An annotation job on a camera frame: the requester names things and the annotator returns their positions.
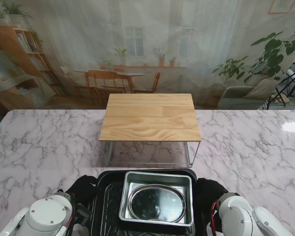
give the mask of window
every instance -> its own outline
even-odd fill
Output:
[[[189,44],[192,28],[184,28],[181,31],[179,38],[179,56],[187,57],[189,55]]]
[[[143,28],[125,28],[128,53],[132,56],[144,55]]]

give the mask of black tripod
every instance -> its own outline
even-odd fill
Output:
[[[293,83],[293,82],[295,83],[295,78],[292,77],[292,76],[294,76],[294,75],[295,75],[295,73],[294,73],[293,75],[288,76],[287,78],[285,78],[284,80],[282,80],[282,81],[279,83],[279,84],[282,84],[283,82],[287,81],[287,84],[286,84],[286,85],[285,85],[280,91],[279,91],[277,88],[275,89],[276,92],[277,92],[277,94],[276,94],[276,96],[275,96],[274,98],[271,99],[271,96],[269,97],[269,99],[268,99],[268,101],[267,101],[267,105],[266,105],[266,109],[267,109],[267,110],[269,110],[269,106],[270,106],[271,102],[273,102],[274,100],[276,100],[278,96],[279,96],[280,99],[282,100],[284,106],[286,105],[285,102],[283,101],[283,98],[282,98],[281,93],[283,93],[283,94],[286,95],[287,97],[292,97],[292,93],[293,93],[294,90],[295,90],[295,85],[293,86],[292,90],[290,90],[290,85],[291,85],[291,83]],[[288,89],[287,89],[287,94],[285,94],[283,91],[284,91],[287,87],[288,87]]]

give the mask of black case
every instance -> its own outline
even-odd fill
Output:
[[[192,180],[193,199],[195,199],[197,177],[190,169],[133,171],[189,176]],[[195,225],[186,228],[121,221],[118,214],[127,172],[105,171],[99,175],[99,189],[96,198],[89,206],[92,212],[88,225],[90,236],[194,236],[203,234],[203,227],[200,226],[197,226],[197,233],[195,233]],[[199,217],[199,214],[196,214],[194,209],[194,221],[201,222],[201,220],[196,219],[197,217]]]

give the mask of wooden board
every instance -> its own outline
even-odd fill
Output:
[[[190,94],[110,94],[100,141],[201,141]]]

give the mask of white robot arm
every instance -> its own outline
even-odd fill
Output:
[[[267,209],[253,210],[238,194],[226,193],[216,205],[224,236],[292,236]]]
[[[58,192],[20,210],[0,236],[64,236],[71,214],[70,195]]]

